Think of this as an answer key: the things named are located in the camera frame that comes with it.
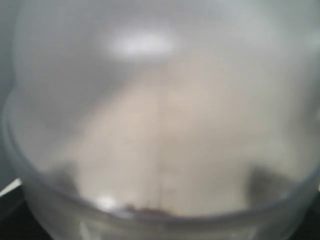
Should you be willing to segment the clear plastic shaker bottle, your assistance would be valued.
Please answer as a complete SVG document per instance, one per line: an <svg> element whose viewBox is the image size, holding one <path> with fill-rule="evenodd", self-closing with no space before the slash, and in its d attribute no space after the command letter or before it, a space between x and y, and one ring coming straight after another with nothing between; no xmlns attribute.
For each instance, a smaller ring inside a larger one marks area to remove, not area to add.
<svg viewBox="0 0 320 240"><path fill-rule="evenodd" d="M25 0L3 138L54 240L286 240L320 183L317 0Z"/></svg>

